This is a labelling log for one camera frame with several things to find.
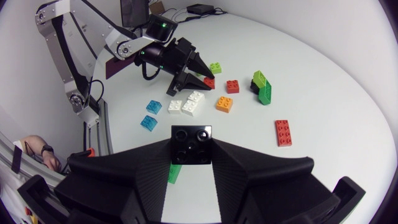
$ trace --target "person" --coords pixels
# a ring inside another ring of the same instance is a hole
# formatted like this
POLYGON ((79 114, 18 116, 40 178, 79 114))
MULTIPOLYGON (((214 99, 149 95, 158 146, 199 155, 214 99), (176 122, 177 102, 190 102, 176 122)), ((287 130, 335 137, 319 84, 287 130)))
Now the person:
MULTIPOLYGON (((60 172, 60 161, 54 155, 52 147, 40 136, 26 136, 15 141, 14 145, 35 160, 39 160, 38 156, 42 156, 44 165, 50 170, 60 172)), ((14 173, 10 167, 0 161, 0 208, 2 208, 1 205, 3 204, 3 208, 7 210, 7 214, 4 211, 0 212, 0 223, 4 221, 4 216, 6 217, 7 215, 16 223, 32 223, 30 217, 25 214, 27 204, 17 192, 17 189, 25 182, 26 180, 23 176, 14 173)))
POLYGON ((26 136, 14 142, 14 145, 22 149, 24 153, 36 159, 36 156, 42 156, 43 164, 55 172, 61 171, 61 163, 54 155, 54 151, 43 138, 37 135, 26 136))

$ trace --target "black box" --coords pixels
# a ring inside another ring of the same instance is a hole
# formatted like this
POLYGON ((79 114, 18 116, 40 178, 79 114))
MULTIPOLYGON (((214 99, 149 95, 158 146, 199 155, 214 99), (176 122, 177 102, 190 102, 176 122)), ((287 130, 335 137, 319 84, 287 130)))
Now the black box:
POLYGON ((194 4, 187 7, 187 12, 196 15, 205 15, 214 10, 214 6, 204 4, 194 4))

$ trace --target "orange lego brick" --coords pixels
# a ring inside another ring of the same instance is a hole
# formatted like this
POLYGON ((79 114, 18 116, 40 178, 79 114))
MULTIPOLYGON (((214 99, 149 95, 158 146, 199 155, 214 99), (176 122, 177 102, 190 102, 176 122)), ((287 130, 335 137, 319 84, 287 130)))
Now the orange lego brick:
POLYGON ((232 99, 225 96, 220 97, 216 104, 216 109, 225 113, 229 113, 231 107, 232 99))
POLYGON ((278 146, 291 146, 292 137, 290 135, 289 122, 287 120, 275 121, 278 146))
POLYGON ((237 80, 230 80, 226 82, 227 93, 239 93, 239 83, 237 80))

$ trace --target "yellow lego brick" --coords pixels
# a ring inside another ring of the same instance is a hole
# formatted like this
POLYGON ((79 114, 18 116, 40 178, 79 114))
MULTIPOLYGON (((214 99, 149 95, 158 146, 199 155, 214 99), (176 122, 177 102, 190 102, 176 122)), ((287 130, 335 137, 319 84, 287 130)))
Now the yellow lego brick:
POLYGON ((220 97, 216 104, 216 109, 225 113, 229 113, 231 107, 232 99, 225 96, 220 97))

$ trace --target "wristwatch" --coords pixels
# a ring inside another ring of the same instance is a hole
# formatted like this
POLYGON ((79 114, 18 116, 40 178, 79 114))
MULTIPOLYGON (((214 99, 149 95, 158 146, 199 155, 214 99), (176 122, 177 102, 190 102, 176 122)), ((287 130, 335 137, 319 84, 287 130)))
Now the wristwatch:
POLYGON ((44 145, 44 146, 43 146, 43 148, 42 148, 42 156, 43 156, 43 152, 44 152, 44 151, 48 151, 48 152, 54 153, 54 149, 52 149, 52 147, 49 146, 49 145, 44 145))

